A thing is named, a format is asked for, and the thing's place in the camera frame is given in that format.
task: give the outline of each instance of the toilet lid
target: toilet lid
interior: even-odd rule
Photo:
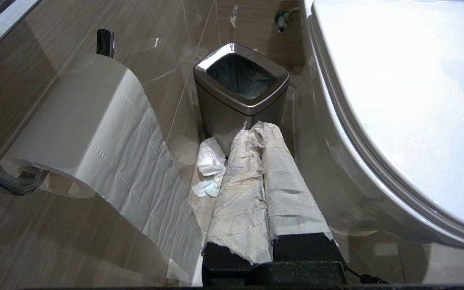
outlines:
[[[381,181],[464,236],[464,2],[316,0],[343,127]]]

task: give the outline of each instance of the tiled floor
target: tiled floor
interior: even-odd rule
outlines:
[[[302,68],[286,69],[291,73],[291,79],[280,130],[294,156],[292,97],[298,87]],[[196,170],[192,185],[201,178]],[[198,223],[205,234],[215,199],[199,198],[192,192],[189,194]],[[389,283],[464,283],[464,250],[439,244],[417,244],[382,232],[365,237],[340,234],[334,234],[334,237],[347,266],[359,274],[377,276]],[[351,273],[347,272],[346,276],[350,284],[359,284]]]

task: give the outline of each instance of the toilet paper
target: toilet paper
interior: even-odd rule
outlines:
[[[250,264],[271,262],[263,188],[263,145],[252,130],[239,130],[217,196],[205,243],[225,246]]]
[[[277,125],[259,122],[252,131],[264,145],[262,160],[271,239],[312,233],[324,233],[333,239]]]
[[[1,160],[50,171],[41,189],[101,195],[187,273],[201,230],[140,81],[101,55],[73,62]]]

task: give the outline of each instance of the toilet paper roll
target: toilet paper roll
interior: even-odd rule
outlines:
[[[96,193],[192,275],[201,230],[140,81],[109,57],[85,55],[37,110],[1,160],[50,171],[41,189]]]

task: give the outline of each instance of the crumpled tissue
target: crumpled tissue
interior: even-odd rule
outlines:
[[[205,178],[192,187],[199,197],[216,197],[225,174],[225,154],[215,138],[205,139],[200,144],[197,160],[198,171]]]

